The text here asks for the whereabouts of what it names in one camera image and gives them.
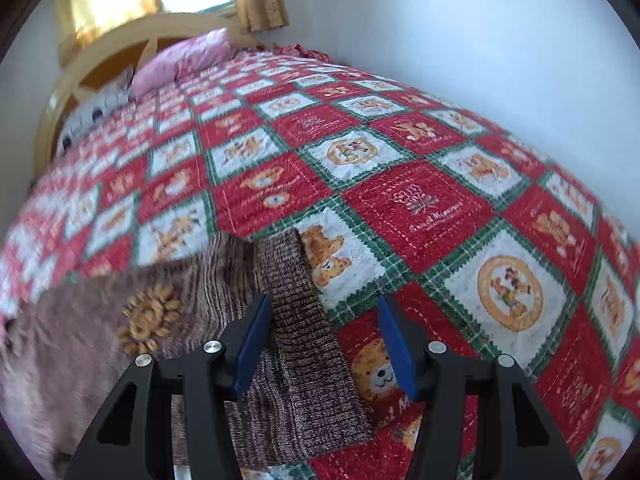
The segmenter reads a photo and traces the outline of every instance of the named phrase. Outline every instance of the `silver screw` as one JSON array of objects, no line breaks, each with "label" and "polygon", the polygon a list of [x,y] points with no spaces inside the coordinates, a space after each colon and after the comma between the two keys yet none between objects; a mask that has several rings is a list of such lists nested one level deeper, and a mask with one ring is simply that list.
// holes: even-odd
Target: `silver screw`
[{"label": "silver screw", "polygon": [[149,354],[140,354],[136,357],[136,366],[147,366],[151,362],[151,356]]},{"label": "silver screw", "polygon": [[498,355],[498,364],[500,366],[504,366],[505,368],[511,368],[514,364],[516,364],[516,361],[514,361],[513,357],[511,357],[509,354],[500,354]]},{"label": "silver screw", "polygon": [[442,341],[431,341],[427,348],[429,349],[429,352],[433,354],[444,354],[444,352],[447,351],[447,345]]},{"label": "silver screw", "polygon": [[212,340],[204,343],[204,351],[207,354],[215,354],[216,352],[220,352],[222,350],[222,343],[220,341]]}]

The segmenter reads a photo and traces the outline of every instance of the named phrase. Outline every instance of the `pink pillow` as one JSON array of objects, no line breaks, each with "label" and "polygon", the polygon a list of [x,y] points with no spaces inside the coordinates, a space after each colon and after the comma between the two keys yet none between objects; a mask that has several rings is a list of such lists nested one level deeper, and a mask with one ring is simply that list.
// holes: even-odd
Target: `pink pillow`
[{"label": "pink pillow", "polygon": [[187,74],[227,61],[234,56],[235,50],[226,28],[172,44],[136,71],[131,83],[133,95],[140,99]]}]

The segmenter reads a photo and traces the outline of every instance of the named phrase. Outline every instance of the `curved wooden headboard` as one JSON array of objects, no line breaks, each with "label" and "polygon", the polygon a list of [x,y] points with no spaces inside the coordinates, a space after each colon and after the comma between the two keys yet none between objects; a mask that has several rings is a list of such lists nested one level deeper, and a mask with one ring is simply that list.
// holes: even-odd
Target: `curved wooden headboard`
[{"label": "curved wooden headboard", "polygon": [[153,14],[127,23],[79,52],[62,73],[47,105],[40,115],[33,145],[33,176],[38,179],[56,151],[62,129],[62,117],[102,85],[116,77],[125,67],[143,66],[162,50],[177,41],[193,38],[214,28],[226,27],[239,48],[260,45],[250,33],[231,18],[213,13]]}]

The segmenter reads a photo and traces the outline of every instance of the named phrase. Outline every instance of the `gray pillow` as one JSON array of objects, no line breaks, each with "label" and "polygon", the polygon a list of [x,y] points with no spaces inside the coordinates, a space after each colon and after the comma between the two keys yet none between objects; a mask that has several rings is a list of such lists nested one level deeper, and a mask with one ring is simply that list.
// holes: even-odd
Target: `gray pillow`
[{"label": "gray pillow", "polygon": [[133,67],[127,66],[119,76],[102,86],[93,96],[83,100],[69,115],[56,148],[56,156],[78,143],[91,129],[130,101]]}]

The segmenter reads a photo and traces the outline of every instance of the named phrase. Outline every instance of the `bedspread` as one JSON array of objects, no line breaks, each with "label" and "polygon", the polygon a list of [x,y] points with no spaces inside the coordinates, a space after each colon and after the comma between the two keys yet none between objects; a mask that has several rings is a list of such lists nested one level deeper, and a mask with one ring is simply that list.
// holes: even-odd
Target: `bedspread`
[{"label": "bedspread", "polygon": [[[376,425],[368,443],[261,479],[399,479],[421,405],[376,325],[394,292],[431,338],[512,355],[585,479],[640,416],[640,250],[575,177],[432,94],[315,59],[243,53],[107,119],[43,176],[7,235],[0,308],[46,288],[180,258],[217,230],[295,226]],[[475,400],[459,475],[471,472]]]}]

